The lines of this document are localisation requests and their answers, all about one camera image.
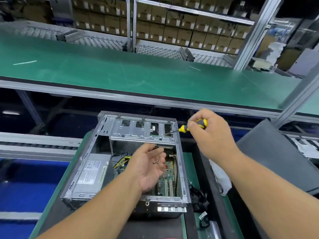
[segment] warning label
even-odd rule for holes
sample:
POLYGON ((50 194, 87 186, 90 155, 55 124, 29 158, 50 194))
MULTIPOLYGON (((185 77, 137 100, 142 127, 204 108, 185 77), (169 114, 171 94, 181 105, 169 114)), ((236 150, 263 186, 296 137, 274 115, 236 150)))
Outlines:
POLYGON ((101 161, 86 161, 82 173, 78 179, 78 184, 93 185, 96 175, 98 174, 100 164, 101 161))

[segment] white label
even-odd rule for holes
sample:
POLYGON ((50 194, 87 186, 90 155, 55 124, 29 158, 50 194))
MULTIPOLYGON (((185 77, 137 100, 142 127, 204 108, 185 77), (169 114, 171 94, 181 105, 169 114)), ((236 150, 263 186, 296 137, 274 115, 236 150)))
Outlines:
POLYGON ((93 185, 96 175, 98 174, 100 164, 101 161, 86 161, 77 183, 93 185))
POLYGON ((205 216, 207 216, 207 212, 204 211, 198 218, 201 221, 205 216))
POLYGON ((106 168, 107 168, 107 166, 103 166, 103 170, 102 170, 102 173, 101 173, 101 176, 100 176, 100 179, 99 179, 99 183, 102 183, 103 180, 104 180, 106 168))

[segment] green anti-static mat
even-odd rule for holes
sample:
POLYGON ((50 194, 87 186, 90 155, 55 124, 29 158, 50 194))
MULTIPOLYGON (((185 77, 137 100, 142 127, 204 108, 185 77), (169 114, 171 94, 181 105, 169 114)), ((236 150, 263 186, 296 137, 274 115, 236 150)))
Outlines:
POLYGON ((0 35, 0 58, 0 76, 270 109, 280 109, 300 82, 6 33, 0 35))

